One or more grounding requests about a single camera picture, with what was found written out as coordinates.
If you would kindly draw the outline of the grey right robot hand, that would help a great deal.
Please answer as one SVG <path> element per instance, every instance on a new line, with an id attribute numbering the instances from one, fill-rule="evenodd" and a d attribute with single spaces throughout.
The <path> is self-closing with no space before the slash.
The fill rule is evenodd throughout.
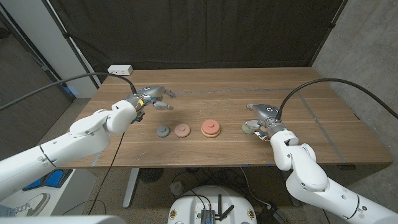
<path id="1" fill-rule="evenodd" d="M 246 109 L 252 111 L 257 119 L 244 122 L 242 125 L 244 133 L 254 134 L 256 131 L 264 131 L 271 138 L 277 132 L 284 130 L 283 122 L 276 118 L 279 112 L 276 107 L 265 104 L 248 104 Z"/>

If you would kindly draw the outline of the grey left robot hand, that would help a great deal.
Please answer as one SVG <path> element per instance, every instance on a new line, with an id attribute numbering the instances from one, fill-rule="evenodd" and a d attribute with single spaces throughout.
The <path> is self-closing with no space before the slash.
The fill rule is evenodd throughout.
<path id="1" fill-rule="evenodd" d="M 143 112 L 144 107 L 150 104 L 156 110 L 173 110 L 173 106 L 163 102 L 163 95 L 175 97 L 175 93 L 164 86 L 147 86 L 137 90 L 137 93 L 130 93 L 126 101 L 133 105 L 137 113 Z"/>

